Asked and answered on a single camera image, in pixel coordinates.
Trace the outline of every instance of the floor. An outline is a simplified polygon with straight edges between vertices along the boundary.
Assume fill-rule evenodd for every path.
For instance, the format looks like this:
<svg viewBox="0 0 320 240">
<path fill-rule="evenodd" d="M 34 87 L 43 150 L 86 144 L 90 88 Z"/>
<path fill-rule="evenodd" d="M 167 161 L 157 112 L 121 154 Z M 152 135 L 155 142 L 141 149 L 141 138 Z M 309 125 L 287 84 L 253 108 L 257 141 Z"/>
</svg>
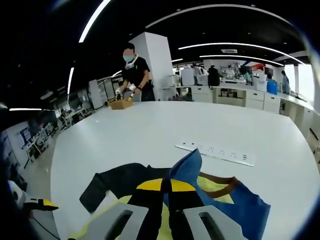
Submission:
<svg viewBox="0 0 320 240">
<path fill-rule="evenodd" d="M 28 183 L 27 192 L 31 196 L 50 199 L 50 172 L 58 135 L 59 132 L 57 132 L 53 136 L 49 147 L 40 155 L 40 157 L 36 161 L 34 161 L 31 164 L 28 164 L 28 166 L 22 174 L 22 176 Z M 309 132 L 306 140 L 310 146 L 311 151 L 313 152 L 318 146 L 318 140 L 311 133 L 311 131 Z M 318 164 L 318 161 L 320 161 L 320 155 L 319 158 L 316 159 L 317 167 L 320 173 L 320 164 Z M 52 212 L 34 211 L 33 216 L 49 232 L 51 232 L 56 237 L 59 236 Z M 50 233 L 48 233 L 46 230 L 44 230 L 44 228 L 41 227 L 35 220 L 31 219 L 31 223 L 34 226 L 35 230 L 38 232 L 41 239 L 57 239 L 56 237 L 53 237 Z"/>
</svg>

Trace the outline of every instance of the black ceiling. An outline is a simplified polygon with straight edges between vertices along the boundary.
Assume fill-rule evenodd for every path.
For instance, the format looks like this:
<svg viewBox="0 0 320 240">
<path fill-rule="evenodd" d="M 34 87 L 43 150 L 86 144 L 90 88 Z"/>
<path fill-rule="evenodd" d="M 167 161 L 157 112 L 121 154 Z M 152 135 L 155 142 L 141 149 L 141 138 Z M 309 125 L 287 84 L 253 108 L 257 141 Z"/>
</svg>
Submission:
<svg viewBox="0 0 320 240">
<path fill-rule="evenodd" d="M 270 11 L 309 33 L 312 9 L 286 3 L 254 1 L 112 0 L 93 24 L 86 39 L 80 36 L 101 0 L 14 2 L 12 21 L 5 29 L 6 63 L 1 99 L 8 107 L 48 107 L 40 100 L 46 90 L 67 87 L 74 67 L 71 92 L 88 86 L 88 81 L 110 76 L 122 64 L 123 44 L 143 32 L 168 37 L 171 58 L 199 61 L 201 55 L 220 55 L 221 49 L 273 60 L 278 53 L 255 47 L 216 45 L 178 50 L 196 44 L 233 42 L 255 44 L 287 54 L 304 50 L 301 37 L 288 23 L 268 14 L 237 7 L 212 7 L 178 14 L 148 29 L 150 23 L 185 10 L 209 4 L 242 4 Z"/>
</svg>

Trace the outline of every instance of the face mask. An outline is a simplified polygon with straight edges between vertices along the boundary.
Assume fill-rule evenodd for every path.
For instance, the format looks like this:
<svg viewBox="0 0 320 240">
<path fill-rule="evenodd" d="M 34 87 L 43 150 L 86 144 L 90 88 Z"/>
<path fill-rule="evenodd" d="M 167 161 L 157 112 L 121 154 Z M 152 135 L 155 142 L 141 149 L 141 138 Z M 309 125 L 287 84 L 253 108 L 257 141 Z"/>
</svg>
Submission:
<svg viewBox="0 0 320 240">
<path fill-rule="evenodd" d="M 132 55 L 123 55 L 123 59 L 128 63 L 131 62 L 134 59 L 134 56 Z"/>
</svg>

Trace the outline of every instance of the cardboard box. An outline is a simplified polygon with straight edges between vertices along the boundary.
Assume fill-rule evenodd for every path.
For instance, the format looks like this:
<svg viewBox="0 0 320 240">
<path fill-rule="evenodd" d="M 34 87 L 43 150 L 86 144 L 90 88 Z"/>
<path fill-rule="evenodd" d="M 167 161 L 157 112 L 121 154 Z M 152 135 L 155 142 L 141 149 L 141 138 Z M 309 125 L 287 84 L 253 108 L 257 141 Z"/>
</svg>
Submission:
<svg viewBox="0 0 320 240">
<path fill-rule="evenodd" d="M 110 102 L 110 106 L 112 110 L 126 109 L 131 107 L 132 105 L 133 105 L 132 101 L 128 101 L 126 99 Z"/>
</svg>

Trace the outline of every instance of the black t-shirt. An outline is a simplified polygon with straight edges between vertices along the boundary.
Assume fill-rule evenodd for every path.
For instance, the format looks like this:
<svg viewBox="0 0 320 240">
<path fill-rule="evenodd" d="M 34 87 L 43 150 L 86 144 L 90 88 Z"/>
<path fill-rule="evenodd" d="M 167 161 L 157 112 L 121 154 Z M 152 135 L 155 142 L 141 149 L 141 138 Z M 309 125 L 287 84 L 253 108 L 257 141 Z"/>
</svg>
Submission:
<svg viewBox="0 0 320 240">
<path fill-rule="evenodd" d="M 127 80 L 131 84 L 134 84 L 136 87 L 139 86 L 142 79 L 145 76 L 145 70 L 150 72 L 148 64 L 146 60 L 140 56 L 136 59 L 133 64 L 133 67 L 130 69 L 126 69 L 125 66 L 122 68 L 122 78 L 123 80 Z"/>
</svg>

